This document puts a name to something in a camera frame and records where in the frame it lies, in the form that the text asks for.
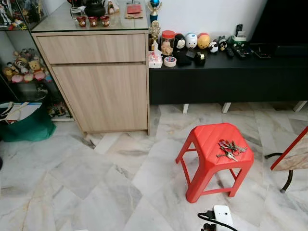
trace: power strip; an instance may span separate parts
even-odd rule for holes
[[[233,221],[231,217],[231,212],[228,206],[226,205],[215,205],[214,206],[215,220],[221,223],[230,225],[233,227]],[[230,231],[229,228],[216,225],[216,231]]]

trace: green bag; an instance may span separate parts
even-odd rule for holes
[[[1,109],[10,104],[0,104]],[[13,124],[0,123],[0,137],[5,142],[13,141],[41,141],[48,139],[55,131],[56,126],[52,123],[46,108],[41,106],[28,117]]]

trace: white table leg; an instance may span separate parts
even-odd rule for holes
[[[293,111],[299,112],[299,111],[303,108],[303,106],[305,106],[305,104],[306,104],[307,102],[308,102],[307,100],[306,100],[306,101],[299,101],[299,102],[297,103],[297,105],[293,108]]]
[[[183,114],[187,114],[189,103],[183,104]]]
[[[221,112],[224,113],[224,114],[227,113],[230,106],[231,106],[231,103],[225,103],[225,104],[223,105],[223,107],[222,107]]]

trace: glass countertop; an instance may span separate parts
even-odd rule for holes
[[[95,31],[95,30],[147,30],[148,22],[145,9],[145,3],[141,0],[141,7],[143,10],[143,18],[131,19],[125,18],[126,2],[118,1],[120,12],[108,15],[110,17],[110,25],[103,27],[99,20],[99,25],[90,27],[87,19],[86,27],[80,27],[78,22],[72,19],[70,14],[71,5],[67,2],[63,3],[57,10],[38,24],[32,32],[66,32],[66,31]]]

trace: black cable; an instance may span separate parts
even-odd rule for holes
[[[203,217],[203,216],[206,216],[206,213],[198,213],[198,217],[201,218],[201,219],[203,219],[203,220],[207,220],[207,221],[216,223],[216,224],[218,224],[218,225],[227,227],[227,228],[229,228],[229,229],[231,229],[231,230],[233,230],[233,231],[237,231],[235,228],[231,227],[230,225],[227,225],[227,224],[225,224],[225,223],[221,223],[221,222],[216,221],[216,220],[212,220],[212,219],[210,219],[210,218],[205,218],[205,217]]]

